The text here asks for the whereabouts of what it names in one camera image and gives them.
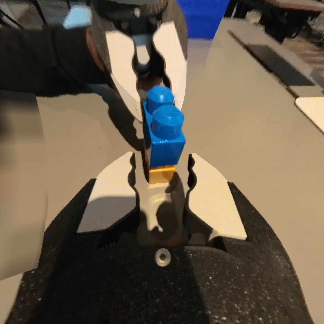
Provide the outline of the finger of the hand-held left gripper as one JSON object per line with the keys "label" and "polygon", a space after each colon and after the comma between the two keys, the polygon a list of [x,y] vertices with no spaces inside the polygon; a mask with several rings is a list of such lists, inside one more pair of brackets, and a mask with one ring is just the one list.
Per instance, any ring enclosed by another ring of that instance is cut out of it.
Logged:
{"label": "finger of the hand-held left gripper", "polygon": [[175,97],[174,104],[181,110],[187,81],[187,59],[184,56],[175,23],[162,23],[152,37],[153,46],[164,62],[164,74]]}
{"label": "finger of the hand-held left gripper", "polygon": [[106,40],[111,64],[111,79],[129,112],[142,123],[143,113],[137,89],[137,75],[133,68],[134,42],[119,30],[107,31]]}

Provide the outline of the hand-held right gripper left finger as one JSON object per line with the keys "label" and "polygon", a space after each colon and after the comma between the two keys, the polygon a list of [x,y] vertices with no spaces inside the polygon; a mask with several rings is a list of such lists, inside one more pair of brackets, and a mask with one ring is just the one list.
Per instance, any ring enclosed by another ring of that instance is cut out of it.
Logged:
{"label": "hand-held right gripper left finger", "polygon": [[99,173],[91,190],[77,233],[111,230],[137,210],[135,154],[131,151]]}

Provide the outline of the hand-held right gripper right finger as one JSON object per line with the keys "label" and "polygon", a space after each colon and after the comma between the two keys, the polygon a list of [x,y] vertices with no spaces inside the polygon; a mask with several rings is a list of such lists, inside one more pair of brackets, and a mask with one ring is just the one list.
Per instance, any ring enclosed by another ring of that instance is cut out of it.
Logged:
{"label": "hand-held right gripper right finger", "polygon": [[247,233],[227,179],[197,153],[190,155],[187,215],[191,234],[201,233],[207,241],[227,237],[245,241]]}

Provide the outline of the yellow mega block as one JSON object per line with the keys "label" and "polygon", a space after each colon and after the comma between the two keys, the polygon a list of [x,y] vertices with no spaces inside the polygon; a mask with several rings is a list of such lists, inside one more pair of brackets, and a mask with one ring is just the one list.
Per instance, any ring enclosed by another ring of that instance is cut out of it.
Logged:
{"label": "yellow mega block", "polygon": [[148,167],[148,183],[159,184],[169,183],[172,181],[176,170],[175,165],[162,166],[162,167]]}

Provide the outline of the blue mega block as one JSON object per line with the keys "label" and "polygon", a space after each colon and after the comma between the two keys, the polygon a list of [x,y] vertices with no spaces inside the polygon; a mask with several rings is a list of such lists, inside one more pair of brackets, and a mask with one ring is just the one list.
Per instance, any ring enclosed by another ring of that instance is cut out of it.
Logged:
{"label": "blue mega block", "polygon": [[143,133],[149,168],[178,164],[184,149],[184,115],[174,105],[174,100],[168,87],[154,86],[143,102]]}

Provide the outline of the person's left forearm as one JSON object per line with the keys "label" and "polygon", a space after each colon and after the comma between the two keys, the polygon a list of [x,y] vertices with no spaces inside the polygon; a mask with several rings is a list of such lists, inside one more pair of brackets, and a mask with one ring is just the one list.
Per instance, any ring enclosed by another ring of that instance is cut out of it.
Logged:
{"label": "person's left forearm", "polygon": [[55,97],[105,83],[88,52],[85,29],[1,27],[1,90]]}

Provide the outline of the person's left hand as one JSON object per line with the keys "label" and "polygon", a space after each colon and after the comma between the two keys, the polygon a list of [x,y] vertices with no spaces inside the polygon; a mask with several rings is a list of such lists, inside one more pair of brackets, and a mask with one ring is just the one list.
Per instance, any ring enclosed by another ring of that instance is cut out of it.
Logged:
{"label": "person's left hand", "polygon": [[88,52],[95,63],[95,65],[103,72],[105,72],[105,65],[103,59],[97,49],[96,43],[93,39],[92,31],[90,27],[86,27],[85,29],[85,38]]}

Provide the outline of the blue plastic bin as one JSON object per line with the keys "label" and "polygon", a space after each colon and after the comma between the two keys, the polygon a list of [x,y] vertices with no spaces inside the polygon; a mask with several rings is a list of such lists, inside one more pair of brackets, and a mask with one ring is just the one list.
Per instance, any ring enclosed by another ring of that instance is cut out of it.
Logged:
{"label": "blue plastic bin", "polygon": [[188,37],[212,40],[229,0],[178,0],[187,22]]}

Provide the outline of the black table mat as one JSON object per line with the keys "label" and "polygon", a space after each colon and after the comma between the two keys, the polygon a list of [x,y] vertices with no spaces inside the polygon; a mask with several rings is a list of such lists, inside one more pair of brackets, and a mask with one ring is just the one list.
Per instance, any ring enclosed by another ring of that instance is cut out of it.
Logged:
{"label": "black table mat", "polygon": [[286,86],[314,86],[315,83],[286,61],[271,47],[263,44],[246,44],[245,49],[268,71]]}

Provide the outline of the white document stand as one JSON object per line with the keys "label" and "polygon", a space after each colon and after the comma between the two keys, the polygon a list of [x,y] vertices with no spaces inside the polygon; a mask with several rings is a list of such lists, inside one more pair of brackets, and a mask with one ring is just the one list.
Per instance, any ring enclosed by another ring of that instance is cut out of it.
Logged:
{"label": "white document stand", "polygon": [[295,100],[295,105],[324,133],[324,97],[300,97]]}

